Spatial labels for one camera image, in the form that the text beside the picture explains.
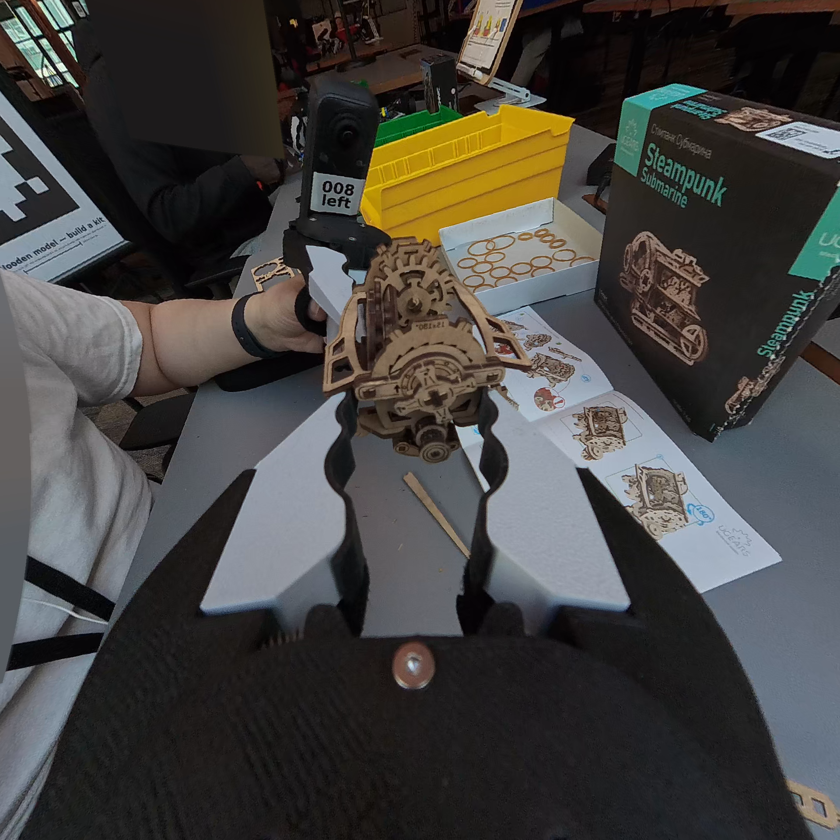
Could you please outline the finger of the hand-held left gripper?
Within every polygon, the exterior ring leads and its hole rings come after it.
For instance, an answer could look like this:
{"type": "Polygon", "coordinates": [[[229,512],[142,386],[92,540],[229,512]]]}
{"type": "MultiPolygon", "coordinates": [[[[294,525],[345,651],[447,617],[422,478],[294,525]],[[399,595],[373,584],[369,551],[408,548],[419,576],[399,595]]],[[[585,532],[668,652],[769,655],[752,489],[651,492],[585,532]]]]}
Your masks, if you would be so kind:
{"type": "Polygon", "coordinates": [[[307,253],[311,262],[310,297],[327,313],[327,328],[337,329],[354,283],[363,280],[363,270],[349,269],[348,259],[338,250],[309,245],[307,253]]]}

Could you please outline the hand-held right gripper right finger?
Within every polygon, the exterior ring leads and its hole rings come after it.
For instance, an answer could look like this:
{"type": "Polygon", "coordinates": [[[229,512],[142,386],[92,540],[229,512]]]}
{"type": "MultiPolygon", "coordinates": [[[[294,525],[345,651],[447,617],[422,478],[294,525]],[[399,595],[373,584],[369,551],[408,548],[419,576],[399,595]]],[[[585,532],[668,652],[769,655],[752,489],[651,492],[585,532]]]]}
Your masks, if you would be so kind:
{"type": "Polygon", "coordinates": [[[528,634],[562,606],[623,613],[629,597],[572,459],[499,394],[480,398],[464,447],[484,489],[458,596],[464,634],[493,602],[517,606],[528,634]]]}

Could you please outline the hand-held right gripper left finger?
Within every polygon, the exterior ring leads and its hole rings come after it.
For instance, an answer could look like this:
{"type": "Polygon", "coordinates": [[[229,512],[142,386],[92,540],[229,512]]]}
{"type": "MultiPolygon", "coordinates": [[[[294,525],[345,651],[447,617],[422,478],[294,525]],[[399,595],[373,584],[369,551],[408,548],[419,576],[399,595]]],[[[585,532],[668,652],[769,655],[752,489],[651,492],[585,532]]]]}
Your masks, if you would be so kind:
{"type": "Polygon", "coordinates": [[[302,630],[318,604],[337,606],[352,634],[366,610],[366,559],[345,487],[355,470],[358,403],[337,394],[255,468],[201,603],[204,614],[266,608],[302,630]]]}

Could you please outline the wooden mechanical gear model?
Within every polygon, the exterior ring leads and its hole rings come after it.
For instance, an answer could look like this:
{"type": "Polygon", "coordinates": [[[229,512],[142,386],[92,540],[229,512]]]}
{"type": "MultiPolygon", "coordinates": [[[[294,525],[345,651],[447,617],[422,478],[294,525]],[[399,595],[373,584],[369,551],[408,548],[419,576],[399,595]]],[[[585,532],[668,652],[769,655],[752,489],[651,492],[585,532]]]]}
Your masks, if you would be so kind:
{"type": "Polygon", "coordinates": [[[361,428],[429,464],[460,447],[456,428],[477,424],[483,392],[501,391],[507,369],[532,368],[512,329],[413,237],[377,248],[325,352],[324,395],[368,403],[361,428]]]}

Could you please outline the person's left forearm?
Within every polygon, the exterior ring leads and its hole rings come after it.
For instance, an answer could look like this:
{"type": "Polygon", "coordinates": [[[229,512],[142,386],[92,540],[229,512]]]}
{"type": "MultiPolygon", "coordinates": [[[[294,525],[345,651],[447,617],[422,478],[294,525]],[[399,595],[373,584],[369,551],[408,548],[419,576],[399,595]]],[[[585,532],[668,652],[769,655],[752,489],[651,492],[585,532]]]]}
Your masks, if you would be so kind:
{"type": "Polygon", "coordinates": [[[132,397],[156,396],[196,386],[255,362],[232,326],[235,301],[176,299],[150,304],[122,301],[142,337],[132,397]]]}

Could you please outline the person's left hand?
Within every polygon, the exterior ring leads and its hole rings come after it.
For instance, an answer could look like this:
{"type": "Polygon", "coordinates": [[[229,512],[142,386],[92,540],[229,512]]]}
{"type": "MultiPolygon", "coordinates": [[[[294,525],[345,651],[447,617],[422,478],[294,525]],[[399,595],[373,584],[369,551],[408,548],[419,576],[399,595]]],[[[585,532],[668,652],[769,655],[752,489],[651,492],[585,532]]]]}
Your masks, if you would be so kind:
{"type": "Polygon", "coordinates": [[[245,304],[245,324],[255,340],[273,351],[323,352],[325,338],[304,328],[295,313],[298,294],[306,286],[300,275],[251,296],[245,304]]]}

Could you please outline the green plastic bin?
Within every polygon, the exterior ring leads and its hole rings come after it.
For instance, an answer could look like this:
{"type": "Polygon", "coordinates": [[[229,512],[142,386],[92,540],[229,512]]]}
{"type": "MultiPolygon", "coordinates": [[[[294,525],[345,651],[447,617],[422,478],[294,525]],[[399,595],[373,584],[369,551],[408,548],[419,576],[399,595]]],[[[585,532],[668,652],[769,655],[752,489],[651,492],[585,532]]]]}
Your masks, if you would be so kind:
{"type": "Polygon", "coordinates": [[[436,112],[422,110],[412,114],[402,115],[394,119],[382,122],[376,133],[374,147],[379,148],[385,144],[411,137],[441,125],[461,119],[462,115],[449,107],[441,106],[436,112]]]}

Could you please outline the black wristband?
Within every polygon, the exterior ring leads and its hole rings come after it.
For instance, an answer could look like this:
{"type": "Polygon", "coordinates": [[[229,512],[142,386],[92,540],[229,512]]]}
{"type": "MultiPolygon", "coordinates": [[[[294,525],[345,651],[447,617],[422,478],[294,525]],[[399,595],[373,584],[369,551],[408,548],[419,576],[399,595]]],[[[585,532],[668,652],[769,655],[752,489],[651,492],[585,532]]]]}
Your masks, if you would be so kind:
{"type": "Polygon", "coordinates": [[[271,350],[257,340],[251,332],[246,319],[245,309],[251,298],[256,298],[261,292],[252,292],[236,300],[231,312],[231,325],[234,336],[242,350],[252,358],[259,360],[272,360],[283,354],[283,351],[271,350]]]}

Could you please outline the open instruction booklet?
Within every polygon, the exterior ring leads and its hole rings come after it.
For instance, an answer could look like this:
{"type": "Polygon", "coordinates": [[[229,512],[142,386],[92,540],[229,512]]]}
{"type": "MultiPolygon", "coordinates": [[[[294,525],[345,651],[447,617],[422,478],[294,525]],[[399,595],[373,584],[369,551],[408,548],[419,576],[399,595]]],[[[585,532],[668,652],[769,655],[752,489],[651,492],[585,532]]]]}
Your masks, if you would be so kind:
{"type": "Polygon", "coordinates": [[[699,592],[781,562],[679,447],[596,362],[532,308],[500,316],[531,361],[508,370],[505,399],[588,469],[665,549],[699,592]]]}

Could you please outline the thin wooden wedge stick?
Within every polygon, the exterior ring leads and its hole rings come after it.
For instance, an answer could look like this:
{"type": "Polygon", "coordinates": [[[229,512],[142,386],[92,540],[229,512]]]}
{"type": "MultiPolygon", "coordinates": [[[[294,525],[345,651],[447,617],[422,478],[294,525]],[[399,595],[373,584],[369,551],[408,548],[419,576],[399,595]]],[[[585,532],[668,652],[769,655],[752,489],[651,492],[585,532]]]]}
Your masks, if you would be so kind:
{"type": "Polygon", "coordinates": [[[470,551],[464,541],[459,537],[455,528],[446,519],[444,513],[438,508],[437,504],[431,498],[419,479],[413,472],[407,472],[403,480],[407,487],[412,491],[417,499],[423,504],[426,510],[430,513],[433,519],[437,522],[442,530],[449,536],[459,552],[461,552],[466,559],[470,558],[470,551]]]}

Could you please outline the small black box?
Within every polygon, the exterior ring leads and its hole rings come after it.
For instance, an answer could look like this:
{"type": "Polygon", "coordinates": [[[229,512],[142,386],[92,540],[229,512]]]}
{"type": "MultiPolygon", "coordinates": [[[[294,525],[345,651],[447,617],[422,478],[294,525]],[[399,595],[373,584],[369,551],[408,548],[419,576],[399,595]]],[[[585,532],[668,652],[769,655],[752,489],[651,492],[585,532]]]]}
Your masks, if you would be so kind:
{"type": "Polygon", "coordinates": [[[421,59],[426,110],[435,114],[441,108],[459,112],[457,58],[442,53],[421,59]]]}

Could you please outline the black office chair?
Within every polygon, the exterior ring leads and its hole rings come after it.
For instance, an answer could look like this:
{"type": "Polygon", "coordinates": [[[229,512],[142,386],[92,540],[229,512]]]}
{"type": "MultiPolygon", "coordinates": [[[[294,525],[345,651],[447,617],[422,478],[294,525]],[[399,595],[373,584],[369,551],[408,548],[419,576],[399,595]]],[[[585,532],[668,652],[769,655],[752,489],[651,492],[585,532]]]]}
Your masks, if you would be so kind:
{"type": "Polygon", "coordinates": [[[192,408],[194,392],[143,405],[133,397],[122,400],[134,417],[119,446],[129,452],[176,445],[192,408]]]}

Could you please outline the group of rubber bands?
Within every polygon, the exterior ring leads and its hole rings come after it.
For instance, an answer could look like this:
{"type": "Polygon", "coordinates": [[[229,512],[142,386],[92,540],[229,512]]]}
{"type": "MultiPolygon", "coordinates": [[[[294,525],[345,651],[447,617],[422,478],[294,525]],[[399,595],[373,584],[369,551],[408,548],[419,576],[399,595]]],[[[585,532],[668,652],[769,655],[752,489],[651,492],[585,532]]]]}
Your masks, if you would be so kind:
{"type": "Polygon", "coordinates": [[[596,260],[592,248],[574,245],[568,235],[549,227],[478,239],[448,256],[456,276],[472,291],[499,288],[596,260]]]}

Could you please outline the white cardboard tray box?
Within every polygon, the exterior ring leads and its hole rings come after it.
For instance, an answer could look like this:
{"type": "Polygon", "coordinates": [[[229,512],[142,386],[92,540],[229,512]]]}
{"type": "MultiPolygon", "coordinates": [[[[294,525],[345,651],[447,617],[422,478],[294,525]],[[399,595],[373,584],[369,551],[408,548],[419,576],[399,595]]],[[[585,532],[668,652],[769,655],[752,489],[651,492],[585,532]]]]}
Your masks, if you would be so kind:
{"type": "Polygon", "coordinates": [[[478,300],[490,314],[502,314],[533,303],[592,289],[595,286],[602,250],[602,234],[557,199],[544,198],[462,224],[442,227],[439,230],[442,256],[445,257],[448,267],[454,273],[448,252],[457,247],[478,239],[521,233],[541,227],[548,227],[555,233],[568,235],[574,245],[593,249],[595,262],[560,269],[546,276],[519,280],[499,288],[479,291],[467,289],[477,295],[478,300]]]}

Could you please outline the black and white sign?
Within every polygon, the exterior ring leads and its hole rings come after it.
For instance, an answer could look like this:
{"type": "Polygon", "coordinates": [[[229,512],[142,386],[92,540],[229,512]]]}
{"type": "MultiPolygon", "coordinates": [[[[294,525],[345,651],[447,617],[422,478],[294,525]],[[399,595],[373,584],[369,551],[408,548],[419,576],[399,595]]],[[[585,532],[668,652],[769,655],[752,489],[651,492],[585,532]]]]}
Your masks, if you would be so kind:
{"type": "Polygon", "coordinates": [[[131,247],[1,95],[1,267],[70,282],[131,247]]]}

